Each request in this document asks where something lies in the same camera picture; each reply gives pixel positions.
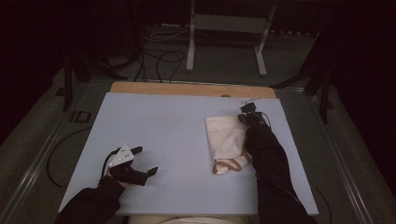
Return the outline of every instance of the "white towel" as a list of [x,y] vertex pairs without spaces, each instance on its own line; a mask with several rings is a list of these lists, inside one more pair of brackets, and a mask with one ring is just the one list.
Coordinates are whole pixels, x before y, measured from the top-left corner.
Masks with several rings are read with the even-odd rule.
[[214,174],[228,170],[240,171],[250,163],[243,148],[245,129],[237,116],[211,117],[205,119],[206,132],[212,158]]

